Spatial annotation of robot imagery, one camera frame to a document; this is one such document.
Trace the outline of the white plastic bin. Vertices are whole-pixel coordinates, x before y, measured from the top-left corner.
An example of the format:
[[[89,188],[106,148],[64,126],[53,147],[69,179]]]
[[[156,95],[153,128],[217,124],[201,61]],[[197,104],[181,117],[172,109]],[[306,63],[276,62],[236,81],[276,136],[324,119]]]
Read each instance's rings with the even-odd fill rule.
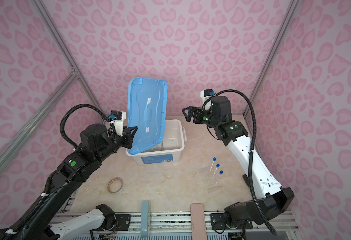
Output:
[[[126,150],[126,155],[138,165],[178,162],[186,141],[185,128],[182,127],[181,121],[166,120],[165,136],[160,144],[136,155],[131,155]]]

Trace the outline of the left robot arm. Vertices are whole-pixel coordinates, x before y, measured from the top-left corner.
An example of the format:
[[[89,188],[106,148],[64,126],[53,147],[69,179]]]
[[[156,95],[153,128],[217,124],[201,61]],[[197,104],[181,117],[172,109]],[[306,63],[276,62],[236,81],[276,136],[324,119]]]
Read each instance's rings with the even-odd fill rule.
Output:
[[[92,124],[80,133],[81,143],[53,171],[45,188],[30,208],[8,229],[0,229],[0,240],[40,240],[50,234],[48,225],[59,208],[121,147],[130,149],[138,127],[123,127],[121,136],[109,136],[103,124]]]

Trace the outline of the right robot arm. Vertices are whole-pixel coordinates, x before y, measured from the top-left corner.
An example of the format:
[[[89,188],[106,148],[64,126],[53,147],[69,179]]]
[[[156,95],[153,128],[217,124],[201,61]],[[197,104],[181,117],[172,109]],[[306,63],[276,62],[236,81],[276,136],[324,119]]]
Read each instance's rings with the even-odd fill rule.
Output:
[[[225,224],[234,228],[253,222],[265,225],[275,236],[277,231],[270,220],[287,210],[294,198],[292,189],[283,187],[266,167],[255,150],[255,136],[250,136],[243,124],[232,118],[227,97],[213,96],[205,103],[210,104],[210,110],[194,106],[182,109],[185,120],[214,130],[216,139],[223,142],[245,171],[244,179],[251,196],[249,201],[224,209]]]

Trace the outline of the blue plastic lid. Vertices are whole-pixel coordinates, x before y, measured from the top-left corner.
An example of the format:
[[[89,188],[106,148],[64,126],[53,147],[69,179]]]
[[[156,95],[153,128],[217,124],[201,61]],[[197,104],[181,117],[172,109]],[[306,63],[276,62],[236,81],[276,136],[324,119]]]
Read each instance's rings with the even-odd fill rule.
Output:
[[[168,84],[164,80],[134,78],[128,89],[128,127],[137,127],[130,155],[160,144],[165,135]]]

